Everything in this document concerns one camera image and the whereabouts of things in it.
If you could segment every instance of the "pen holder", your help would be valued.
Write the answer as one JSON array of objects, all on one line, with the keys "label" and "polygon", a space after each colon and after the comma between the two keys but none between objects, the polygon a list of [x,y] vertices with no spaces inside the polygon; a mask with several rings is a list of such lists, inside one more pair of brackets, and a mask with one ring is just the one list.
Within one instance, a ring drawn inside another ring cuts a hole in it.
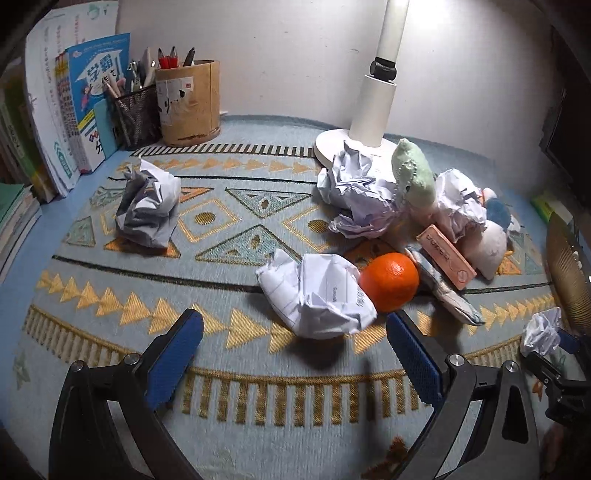
[{"label": "pen holder", "polygon": [[123,95],[114,103],[126,150],[137,150],[162,138],[156,85]]},{"label": "pen holder", "polygon": [[214,60],[156,70],[158,110],[164,143],[188,147],[220,133],[220,69]]}]

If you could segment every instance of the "pink box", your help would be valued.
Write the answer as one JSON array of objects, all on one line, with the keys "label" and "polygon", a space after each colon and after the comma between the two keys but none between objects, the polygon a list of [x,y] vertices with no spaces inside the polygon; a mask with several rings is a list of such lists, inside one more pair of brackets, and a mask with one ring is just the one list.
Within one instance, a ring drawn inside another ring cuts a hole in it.
[{"label": "pink box", "polygon": [[435,225],[429,225],[417,240],[458,290],[476,277],[476,271]]}]

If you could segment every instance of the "patterned tablecloth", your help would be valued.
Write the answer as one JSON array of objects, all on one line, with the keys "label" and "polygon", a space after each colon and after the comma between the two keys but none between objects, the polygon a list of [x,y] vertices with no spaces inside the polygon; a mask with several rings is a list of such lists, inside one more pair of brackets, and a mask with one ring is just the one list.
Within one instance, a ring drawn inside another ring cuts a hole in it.
[{"label": "patterned tablecloth", "polygon": [[[411,445],[432,412],[385,339],[383,320],[353,336],[301,340],[270,309],[254,270],[276,248],[299,259],[335,252],[363,268],[415,233],[403,224],[377,240],[327,230],[335,210],[316,192],[320,166],[313,126],[235,122],[213,143],[147,147],[137,155],[181,177],[180,217],[168,249],[152,253],[115,236],[114,213],[127,162],[82,206],[37,283],[15,357],[7,425],[33,465],[47,471],[51,422],[67,366],[108,365],[143,351],[188,307],[205,337],[164,417],[206,479],[358,477],[384,459],[392,439]],[[434,171],[456,167],[500,191],[488,161],[420,142]],[[481,365],[516,358],[524,323],[554,305],[543,262],[524,229],[492,282],[478,277],[463,295],[486,325],[463,326],[426,293],[405,307],[448,352]],[[540,386],[530,388],[544,430]],[[470,409],[471,422],[478,406]],[[114,415],[121,414],[114,407]],[[449,465],[469,431],[460,432]],[[146,470],[122,433],[135,465]]]}]

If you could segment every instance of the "crumpled paper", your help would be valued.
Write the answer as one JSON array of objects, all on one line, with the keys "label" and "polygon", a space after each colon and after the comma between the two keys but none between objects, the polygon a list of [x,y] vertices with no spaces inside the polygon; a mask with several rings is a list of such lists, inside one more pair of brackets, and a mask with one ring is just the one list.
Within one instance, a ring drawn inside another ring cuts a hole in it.
[{"label": "crumpled paper", "polygon": [[519,349],[523,356],[531,352],[546,355],[560,345],[560,308],[534,313],[521,334]]},{"label": "crumpled paper", "polygon": [[273,310],[297,336],[357,333],[378,315],[357,284],[359,270],[340,255],[306,254],[298,265],[276,249],[256,277]]},{"label": "crumpled paper", "polygon": [[351,217],[341,214],[329,224],[332,232],[347,238],[377,238],[399,214],[394,202],[396,184],[384,180],[371,157],[347,141],[335,155],[332,169],[320,171],[317,187],[326,203],[351,211]]},{"label": "crumpled paper", "polygon": [[484,230],[486,209],[478,201],[480,190],[461,171],[451,168],[435,181],[436,212],[433,220],[456,243],[471,228]]},{"label": "crumpled paper", "polygon": [[115,216],[117,231],[145,247],[166,248],[177,226],[181,180],[140,160],[139,171],[125,172],[127,184]]},{"label": "crumpled paper", "polygon": [[431,289],[435,298],[449,313],[466,325],[475,327],[484,325],[480,312],[449,286],[439,270],[431,265],[429,260],[413,247],[406,247],[404,253],[417,267],[421,280]]}]

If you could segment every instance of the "black mesh pen holder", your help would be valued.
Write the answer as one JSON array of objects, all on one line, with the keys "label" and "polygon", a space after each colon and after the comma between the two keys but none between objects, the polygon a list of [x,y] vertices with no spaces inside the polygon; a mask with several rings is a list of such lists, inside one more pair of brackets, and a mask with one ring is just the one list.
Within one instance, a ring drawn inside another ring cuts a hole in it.
[{"label": "black mesh pen holder", "polygon": [[162,138],[156,85],[114,100],[126,150],[137,150]]}]

